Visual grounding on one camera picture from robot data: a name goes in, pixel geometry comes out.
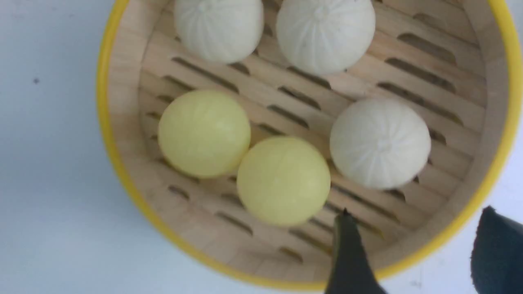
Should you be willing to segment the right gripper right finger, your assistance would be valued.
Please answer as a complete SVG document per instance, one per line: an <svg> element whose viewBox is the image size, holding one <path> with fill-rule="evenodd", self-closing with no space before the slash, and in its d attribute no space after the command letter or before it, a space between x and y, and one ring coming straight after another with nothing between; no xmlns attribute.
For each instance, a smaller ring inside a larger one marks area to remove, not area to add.
<svg viewBox="0 0 523 294"><path fill-rule="evenodd" d="M476 230L471 278L478 294L523 292L523 226L490 205Z"/></svg>

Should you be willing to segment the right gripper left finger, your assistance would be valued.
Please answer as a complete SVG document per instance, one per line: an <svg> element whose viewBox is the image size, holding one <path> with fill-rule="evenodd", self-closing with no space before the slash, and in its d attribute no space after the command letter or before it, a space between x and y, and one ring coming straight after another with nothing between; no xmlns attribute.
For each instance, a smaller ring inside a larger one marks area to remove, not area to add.
<svg viewBox="0 0 523 294"><path fill-rule="evenodd" d="M326 294L385 294L367 259L353 216L342 210L334 222L332 270Z"/></svg>

